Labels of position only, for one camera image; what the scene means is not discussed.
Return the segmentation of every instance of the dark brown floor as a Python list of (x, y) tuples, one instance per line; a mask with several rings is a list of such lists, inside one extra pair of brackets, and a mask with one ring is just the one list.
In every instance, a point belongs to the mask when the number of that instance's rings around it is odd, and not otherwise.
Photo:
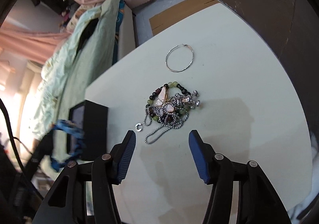
[(319, 18), (307, 0), (220, 0), (270, 46), (319, 136)]

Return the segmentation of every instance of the small silver ring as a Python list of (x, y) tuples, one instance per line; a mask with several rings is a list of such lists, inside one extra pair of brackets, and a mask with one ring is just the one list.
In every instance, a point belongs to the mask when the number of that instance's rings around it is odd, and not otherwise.
[[(188, 64), (188, 66), (185, 67), (185, 68), (182, 69), (182, 70), (171, 70), (171, 68), (169, 68), (168, 65), (167, 65), (168, 56), (169, 56), (169, 54), (173, 51), (173, 49), (175, 49), (175, 48), (177, 48), (177, 47), (180, 47), (180, 46), (187, 47), (187, 48), (189, 48), (189, 49), (192, 51), (192, 60), (190, 61), (190, 63)], [(173, 48), (167, 53), (166, 58), (165, 58), (165, 64), (166, 64), (166, 67), (167, 67), (170, 71), (172, 71), (172, 72), (182, 72), (182, 71), (186, 70), (187, 68), (189, 68), (189, 66), (192, 64), (193, 60), (194, 60), (194, 50), (193, 50), (193, 48), (192, 48), (190, 45), (181, 44), (181, 45), (177, 45), (177, 46), (173, 47)]]
[(143, 129), (143, 125), (141, 123), (138, 123), (135, 125), (135, 129), (136, 131), (141, 131)]

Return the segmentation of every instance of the cardboard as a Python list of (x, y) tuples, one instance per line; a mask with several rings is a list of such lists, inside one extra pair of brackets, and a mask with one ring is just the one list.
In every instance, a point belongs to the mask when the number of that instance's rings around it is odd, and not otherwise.
[(217, 0), (185, 0), (150, 18), (153, 36), (168, 27), (209, 6), (219, 3)]

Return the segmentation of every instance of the white table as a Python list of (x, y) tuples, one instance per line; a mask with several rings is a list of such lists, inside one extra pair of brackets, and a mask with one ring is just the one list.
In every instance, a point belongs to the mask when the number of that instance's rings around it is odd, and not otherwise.
[[(173, 73), (165, 56), (181, 43), (193, 47), (195, 59), (187, 70)], [(189, 60), (188, 52), (177, 49), (169, 62), (183, 68)], [(169, 81), (196, 89), (202, 107), (154, 144), (145, 144), (144, 137), (158, 123), (136, 132), (127, 177), (114, 186), (122, 221), (202, 223), (212, 187), (198, 176), (188, 146), (192, 129), (232, 161), (256, 160), (286, 209), (307, 196), (312, 160), (301, 104), (271, 49), (237, 15), (222, 4), (206, 8), (135, 49), (88, 87), (86, 99), (109, 107), (109, 149), (143, 121), (148, 97)], [(238, 184), (234, 189), (237, 204)], [(230, 223), (236, 213), (233, 205)]]

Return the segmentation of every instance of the jewelry pile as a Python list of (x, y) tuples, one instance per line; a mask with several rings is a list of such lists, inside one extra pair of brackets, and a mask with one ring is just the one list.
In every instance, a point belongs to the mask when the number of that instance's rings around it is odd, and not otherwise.
[[(169, 88), (177, 87), (181, 90), (181, 93), (176, 93), (174, 96), (169, 97), (167, 91)], [(169, 82), (164, 84), (161, 88), (158, 88), (147, 101), (145, 108), (145, 117), (143, 124), (149, 126), (152, 120), (160, 123), (161, 125), (157, 127), (152, 133), (145, 137), (146, 144), (152, 144), (157, 141), (164, 133), (172, 128), (178, 129), (183, 126), (183, 123), (188, 119), (189, 110), (195, 109), (200, 105), (200, 101), (196, 98), (198, 97), (198, 92), (195, 90), (193, 94), (182, 87), (178, 82)], [(136, 124), (135, 128), (137, 131), (141, 131), (139, 128), (142, 124)], [(163, 132), (161, 132), (155, 139), (148, 141), (148, 138), (154, 135), (162, 127), (167, 127)]]

